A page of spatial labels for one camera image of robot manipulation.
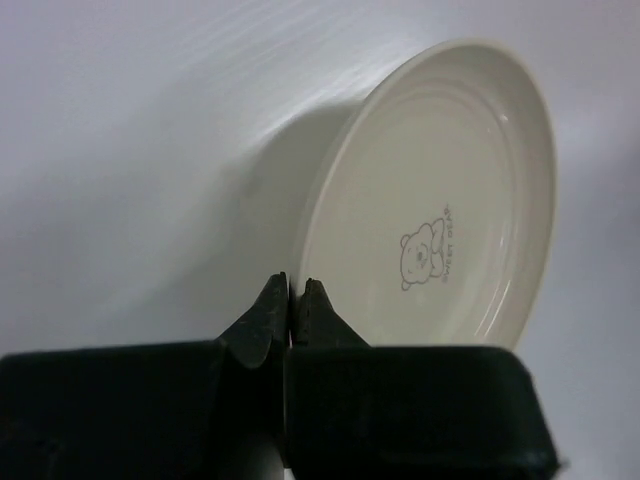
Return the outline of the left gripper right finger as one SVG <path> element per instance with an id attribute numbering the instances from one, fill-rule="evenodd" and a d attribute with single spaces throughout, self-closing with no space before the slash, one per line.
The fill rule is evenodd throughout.
<path id="1" fill-rule="evenodd" d="M 308 280 L 285 357 L 297 479 L 551 479 L 533 379 L 493 346 L 372 347 Z"/>

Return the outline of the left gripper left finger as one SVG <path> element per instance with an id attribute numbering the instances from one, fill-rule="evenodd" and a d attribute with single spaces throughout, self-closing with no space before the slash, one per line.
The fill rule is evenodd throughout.
<path id="1" fill-rule="evenodd" d="M 7 355 L 5 479 L 215 479 L 248 433 L 279 439 L 289 286 L 219 337 Z"/>

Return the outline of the cream plate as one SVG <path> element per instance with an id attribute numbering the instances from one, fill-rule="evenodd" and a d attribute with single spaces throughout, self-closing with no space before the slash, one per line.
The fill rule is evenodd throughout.
<path id="1" fill-rule="evenodd" d="M 372 345 L 513 349 L 549 257 L 556 163 L 516 54 L 483 39 L 431 47 L 365 98 L 322 160 L 292 293 L 321 282 Z"/>

